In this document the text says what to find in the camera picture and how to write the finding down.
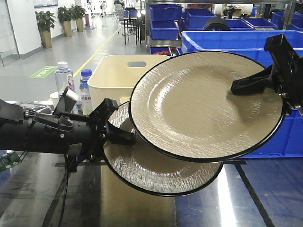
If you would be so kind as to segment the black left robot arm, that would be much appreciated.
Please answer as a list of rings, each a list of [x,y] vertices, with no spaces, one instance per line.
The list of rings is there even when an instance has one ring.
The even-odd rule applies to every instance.
[[[133,145],[135,136],[108,120],[118,110],[116,100],[105,98],[89,115],[72,114],[56,107],[52,114],[38,113],[0,102],[0,148],[65,155],[65,168],[75,173],[87,159],[103,159],[106,141]]]

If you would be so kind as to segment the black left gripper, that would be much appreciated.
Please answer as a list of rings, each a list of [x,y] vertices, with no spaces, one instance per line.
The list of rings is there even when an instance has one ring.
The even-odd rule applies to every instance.
[[[133,133],[107,122],[117,109],[116,100],[105,98],[88,116],[66,112],[57,115],[35,113],[24,120],[27,125],[23,148],[28,152],[64,154],[67,171],[75,172],[79,163],[96,156],[104,127],[105,141],[128,146],[135,144]]]

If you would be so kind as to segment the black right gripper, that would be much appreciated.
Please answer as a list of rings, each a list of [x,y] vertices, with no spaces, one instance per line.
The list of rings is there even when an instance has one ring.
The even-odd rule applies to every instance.
[[[266,39],[264,50],[268,51],[273,64],[249,77],[234,80],[234,95],[261,94],[266,88],[275,90],[287,103],[287,111],[303,112],[303,59],[291,46],[284,34]]]

